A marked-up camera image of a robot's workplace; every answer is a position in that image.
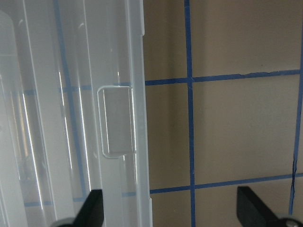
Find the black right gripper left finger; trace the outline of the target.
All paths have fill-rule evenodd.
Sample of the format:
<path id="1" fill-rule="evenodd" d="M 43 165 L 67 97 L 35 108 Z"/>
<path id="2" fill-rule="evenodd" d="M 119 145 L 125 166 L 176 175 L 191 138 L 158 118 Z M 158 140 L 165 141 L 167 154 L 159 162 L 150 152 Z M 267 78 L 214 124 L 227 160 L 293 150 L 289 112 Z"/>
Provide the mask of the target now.
<path id="1" fill-rule="evenodd" d="M 83 203 L 72 227 L 102 227 L 104 223 L 103 193 L 101 189 L 92 190 Z"/>

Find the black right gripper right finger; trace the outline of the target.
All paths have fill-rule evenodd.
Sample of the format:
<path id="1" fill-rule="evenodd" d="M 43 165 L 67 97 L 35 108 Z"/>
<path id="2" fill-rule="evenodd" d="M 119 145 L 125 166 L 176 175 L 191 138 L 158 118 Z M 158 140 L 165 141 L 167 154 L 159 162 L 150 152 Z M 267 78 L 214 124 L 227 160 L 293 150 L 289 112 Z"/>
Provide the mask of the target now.
<path id="1" fill-rule="evenodd" d="M 242 227 L 284 226 L 284 222 L 248 186 L 237 188 L 236 215 Z"/>

